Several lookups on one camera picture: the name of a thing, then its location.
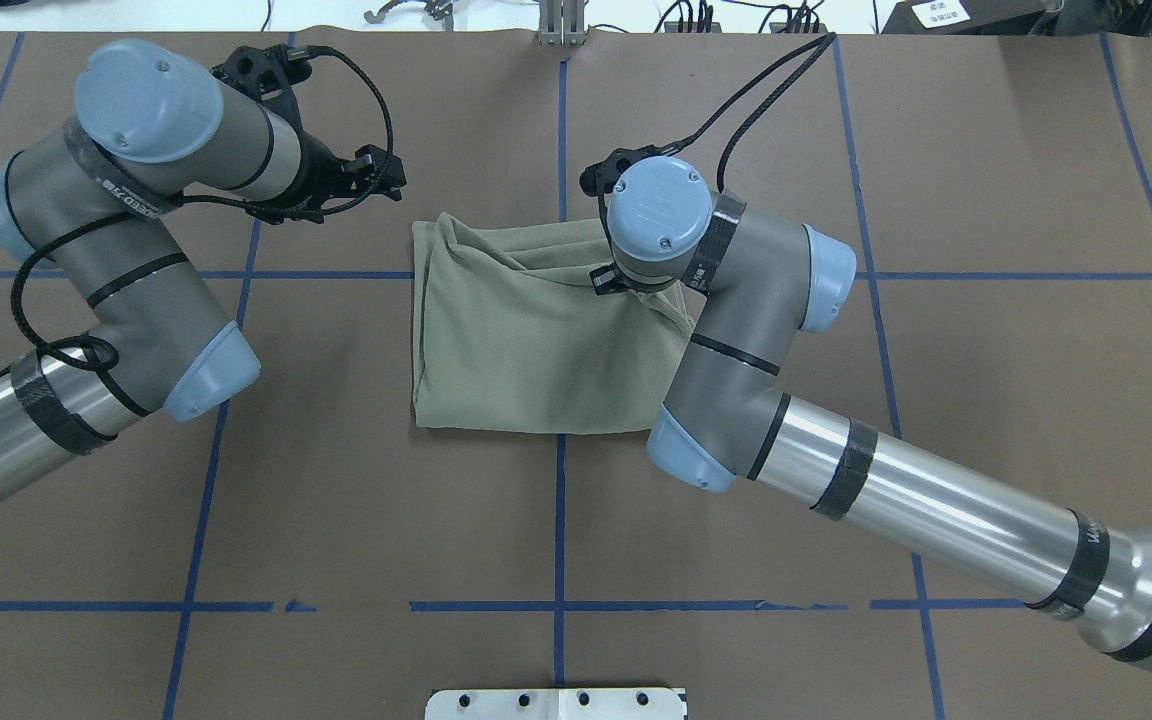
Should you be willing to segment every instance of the white label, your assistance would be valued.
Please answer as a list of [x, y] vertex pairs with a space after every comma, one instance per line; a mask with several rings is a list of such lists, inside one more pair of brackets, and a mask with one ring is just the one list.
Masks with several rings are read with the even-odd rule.
[[933, 0], [932, 3], [914, 5], [911, 9], [925, 28], [950, 26], [972, 18], [958, 0]]

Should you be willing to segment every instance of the gray cloth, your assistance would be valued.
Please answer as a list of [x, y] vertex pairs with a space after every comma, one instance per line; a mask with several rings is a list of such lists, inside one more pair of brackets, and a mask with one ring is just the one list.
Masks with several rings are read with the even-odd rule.
[[692, 323], [666, 291], [596, 296], [598, 220], [477, 232], [414, 223], [412, 406], [423, 429], [652, 427]]

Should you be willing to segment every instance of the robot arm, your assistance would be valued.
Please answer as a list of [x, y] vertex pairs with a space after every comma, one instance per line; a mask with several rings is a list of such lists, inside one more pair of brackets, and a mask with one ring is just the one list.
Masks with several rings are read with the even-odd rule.
[[797, 331], [828, 328], [854, 252], [730, 194], [714, 199], [676, 158], [616, 159], [582, 179], [590, 195], [611, 191], [613, 265], [596, 271], [594, 286], [681, 281], [708, 295], [647, 441], [659, 468], [712, 492], [737, 475], [767, 483], [1015, 593], [1097, 651], [1152, 670], [1152, 530], [1107, 528], [782, 395], [778, 363]]
[[0, 378], [0, 500], [160, 407], [191, 420], [260, 373], [157, 219], [188, 200], [184, 187], [256, 200], [228, 204], [271, 223], [320, 222], [329, 197], [399, 199], [397, 158], [365, 146], [338, 159], [303, 131], [291, 83], [310, 76], [316, 51], [334, 53], [242, 47], [210, 70], [151, 41], [112, 41], [78, 77], [77, 116], [0, 168], [0, 247], [15, 259], [32, 266], [56, 238], [93, 228], [41, 263], [59, 265], [99, 320]]

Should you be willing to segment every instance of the light blue joint cap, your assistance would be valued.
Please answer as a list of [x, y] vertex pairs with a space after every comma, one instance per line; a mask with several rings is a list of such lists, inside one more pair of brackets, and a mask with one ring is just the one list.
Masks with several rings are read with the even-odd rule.
[[713, 213], [713, 197], [700, 173], [677, 158], [659, 156], [637, 161], [621, 176], [612, 191], [607, 228], [621, 252], [660, 263], [696, 247]]
[[220, 127], [223, 106], [207, 68], [136, 38], [101, 46], [74, 86], [84, 131], [137, 162], [170, 162], [200, 149]]
[[736, 479], [736, 475], [708, 455], [679, 420], [673, 419], [666, 406], [660, 406], [657, 424], [647, 438], [647, 456], [666, 473], [708, 492], [727, 492]]
[[[5, 162], [0, 167], [0, 247], [8, 251], [8, 255], [17, 263], [24, 263], [29, 256], [33, 255], [33, 247], [20, 234], [20, 227], [12, 217], [12, 209], [8, 205], [8, 165]], [[54, 270], [56, 266], [52, 260], [40, 260], [38, 270]]]
[[220, 328], [207, 347], [195, 357], [189, 369], [180, 376], [170, 395], [162, 404], [179, 423], [188, 423], [238, 395], [260, 374], [260, 361], [247, 344], [236, 323]]
[[824, 333], [838, 318], [838, 311], [842, 310], [851, 291], [851, 282], [856, 281], [856, 252], [812, 225], [803, 227], [812, 249], [812, 295], [808, 297], [808, 313], [801, 329]]

